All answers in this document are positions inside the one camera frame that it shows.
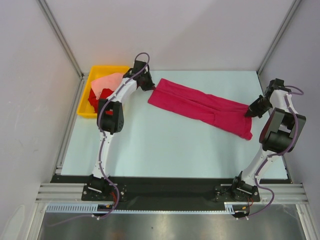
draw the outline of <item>red garment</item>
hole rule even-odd
[[[205,94],[162,78],[148,103],[158,108],[201,120],[250,140],[252,118],[245,117],[248,105]]]
[[[105,88],[105,89],[102,90],[100,98],[101,99],[106,99],[113,93],[114,93],[114,91]],[[97,97],[96,97],[96,95],[95,95],[95,93],[94,93],[94,91],[92,89],[90,89],[88,101],[91,104],[91,106],[94,108],[94,112],[97,113],[98,112],[99,100],[97,99]]]

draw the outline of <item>yellow plastic container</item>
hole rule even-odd
[[[88,101],[88,97],[91,90],[91,82],[98,78],[114,74],[114,73],[123,73],[125,74],[129,70],[128,66],[93,66],[91,68],[88,80],[86,81],[82,97],[76,113],[84,118],[88,119],[96,119],[97,113],[95,113],[95,109],[90,105]]]

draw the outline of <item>pink cloth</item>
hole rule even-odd
[[[205,94],[162,78],[148,103],[158,108],[201,120],[250,140],[252,118],[245,117],[248,105]]]
[[[96,99],[99,99],[103,89],[110,89],[114,92],[122,82],[123,76],[123,73],[113,73],[93,80],[91,82],[91,89],[94,92]]]

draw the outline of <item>metal floor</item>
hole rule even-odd
[[[253,206],[252,212],[262,206]],[[46,213],[38,240],[305,240],[295,205],[272,205],[263,213],[236,220],[215,214],[111,214],[99,220]]]

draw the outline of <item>gray floor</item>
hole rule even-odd
[[[107,219],[46,213],[39,240],[305,240],[295,205],[272,205],[247,220],[231,215],[112,214]]]

